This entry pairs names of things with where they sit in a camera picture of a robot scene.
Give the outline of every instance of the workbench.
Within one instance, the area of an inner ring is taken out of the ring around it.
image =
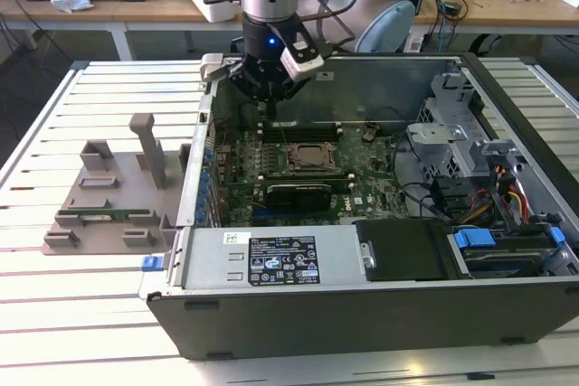
[[[507,0],[467,0],[469,14],[456,33],[579,34],[579,11],[561,0],[510,3]],[[119,58],[135,59],[127,38],[131,31],[240,31],[238,20],[208,23],[191,0],[147,0],[146,2],[95,1],[95,7],[66,14],[50,2],[26,2],[24,9],[45,30],[107,31],[112,35]],[[14,0],[0,0],[0,13],[9,27],[34,31]],[[411,34],[427,34],[436,21],[436,4],[425,0],[414,20]]]
[[[514,58],[484,63],[579,176],[576,102],[536,65]],[[166,151],[191,140],[203,94],[200,62],[91,62],[77,68],[67,73],[0,171],[3,386],[160,384],[167,379],[206,386],[466,385],[468,379],[489,376],[496,380],[488,385],[579,382],[579,319],[537,344],[222,362],[180,358],[143,300],[150,288],[161,286],[165,273],[141,273],[139,255],[46,257],[40,247],[82,167],[79,152],[87,140],[108,139],[113,153],[139,151],[128,128],[137,112],[155,115],[155,136]],[[499,114],[487,110],[485,116],[500,135],[506,131]],[[288,325],[288,334],[295,333]]]

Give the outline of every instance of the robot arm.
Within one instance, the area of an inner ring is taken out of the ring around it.
[[[347,20],[356,28],[358,36],[375,18],[376,11],[383,11],[385,5],[385,0],[366,0],[371,7],[364,9],[364,5],[353,0],[328,1],[333,11],[348,11]],[[317,20],[308,22],[307,29],[297,13],[300,0],[241,0],[241,3],[245,53],[241,63],[231,69],[230,81],[250,102],[264,104],[267,118],[274,119],[276,104],[292,98],[324,65],[310,32],[324,41],[333,39],[324,34],[326,23],[333,23],[332,15],[318,10],[319,4],[302,0],[305,5],[302,13],[318,13]],[[408,29],[404,29],[403,35],[407,32]]]

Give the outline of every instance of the blue latch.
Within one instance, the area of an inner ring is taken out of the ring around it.
[[[155,255],[144,257],[143,262],[141,262],[141,271],[163,271],[163,257],[156,257]]]
[[[557,246],[563,246],[563,243],[565,243],[565,235],[563,232],[556,227],[551,228],[549,232],[551,232],[551,237],[553,237],[553,240],[555,243],[557,243]]]
[[[482,228],[465,228],[454,234],[459,248],[494,248],[497,246],[489,230]]]

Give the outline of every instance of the product label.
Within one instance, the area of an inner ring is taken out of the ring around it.
[[[247,244],[251,236],[250,232],[226,232],[223,235],[223,244]]]
[[[319,284],[314,237],[249,239],[249,283],[265,285]]]

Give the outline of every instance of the metal bracket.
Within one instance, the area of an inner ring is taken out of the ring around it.
[[[227,65],[223,64],[222,53],[207,53],[201,58],[201,80],[205,82],[217,80],[228,72]]]

